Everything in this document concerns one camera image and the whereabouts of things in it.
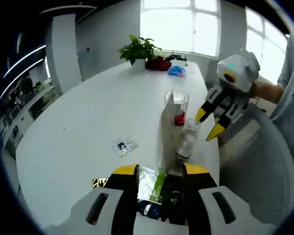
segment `person's arm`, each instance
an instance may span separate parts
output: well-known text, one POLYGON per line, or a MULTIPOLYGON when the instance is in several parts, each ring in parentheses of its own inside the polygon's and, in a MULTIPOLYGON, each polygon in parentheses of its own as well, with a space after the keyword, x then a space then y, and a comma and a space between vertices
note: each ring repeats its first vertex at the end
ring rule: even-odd
POLYGON ((283 92, 284 88, 282 86, 256 81, 251 88, 250 97, 259 97, 277 104, 283 92))

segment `red object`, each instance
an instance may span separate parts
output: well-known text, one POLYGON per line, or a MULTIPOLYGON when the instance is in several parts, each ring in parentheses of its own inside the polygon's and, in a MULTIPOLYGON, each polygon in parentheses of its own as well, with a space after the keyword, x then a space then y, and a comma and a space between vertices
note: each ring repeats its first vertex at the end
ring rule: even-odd
POLYGON ((185 112, 183 111, 181 115, 174 117, 175 126, 183 126, 185 123, 185 112))
POLYGON ((167 71, 171 67, 171 62, 165 60, 162 56, 146 62, 146 69, 156 71, 167 71))

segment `table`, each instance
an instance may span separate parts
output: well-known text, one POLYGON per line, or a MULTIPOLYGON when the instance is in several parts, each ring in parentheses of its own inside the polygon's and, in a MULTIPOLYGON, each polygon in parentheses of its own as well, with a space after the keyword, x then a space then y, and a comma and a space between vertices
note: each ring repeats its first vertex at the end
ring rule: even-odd
POLYGON ((2 148, 5 147, 8 139, 10 138, 12 131, 14 127, 17 125, 19 127, 19 131, 24 135, 26 130, 30 127, 30 125, 34 122, 34 119, 29 113, 30 107, 41 97, 43 97, 45 94, 47 94, 49 91, 54 89, 54 86, 48 86, 43 88, 41 91, 39 91, 33 99, 31 99, 16 115, 16 117, 13 119, 11 125, 7 126, 2 134, 2 148))
MULTIPOLYGON (((157 129, 165 93, 189 95, 187 117, 195 118, 207 89, 196 63, 184 78, 166 72, 133 73, 129 63, 84 81, 51 104, 31 125, 16 150, 18 175, 33 218, 42 228, 58 225, 72 205, 92 190, 92 179, 109 177, 121 165, 156 169, 157 129), (130 135, 139 147, 119 157, 113 142, 130 135)), ((217 140, 205 139, 211 115, 199 132, 199 151, 189 161, 205 166, 219 183, 217 140)))

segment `clear glass cup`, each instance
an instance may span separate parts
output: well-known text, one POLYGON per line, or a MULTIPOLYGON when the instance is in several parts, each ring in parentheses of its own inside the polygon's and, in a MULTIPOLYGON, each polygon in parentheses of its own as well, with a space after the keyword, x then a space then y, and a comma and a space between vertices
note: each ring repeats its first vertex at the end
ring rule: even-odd
POLYGON ((171 93, 173 93, 173 100, 176 107, 174 111, 174 125, 183 126, 185 123, 189 97, 187 94, 170 91, 165 95, 165 102, 168 101, 171 93))
POLYGON ((175 151, 179 157, 188 159, 191 156, 198 139, 199 126, 200 123, 196 123, 192 118, 186 120, 184 130, 175 151))

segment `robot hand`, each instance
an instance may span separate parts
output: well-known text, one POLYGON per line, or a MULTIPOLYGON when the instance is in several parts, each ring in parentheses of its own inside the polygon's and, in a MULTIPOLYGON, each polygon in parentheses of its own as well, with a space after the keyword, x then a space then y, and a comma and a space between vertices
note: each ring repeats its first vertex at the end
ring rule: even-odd
POLYGON ((217 65, 218 81, 211 88, 205 103, 200 107, 195 121, 203 122, 227 97, 230 105, 211 130, 206 141, 222 133, 244 109, 247 108, 249 92, 258 78, 259 63, 252 52, 241 49, 240 55, 233 55, 217 65))

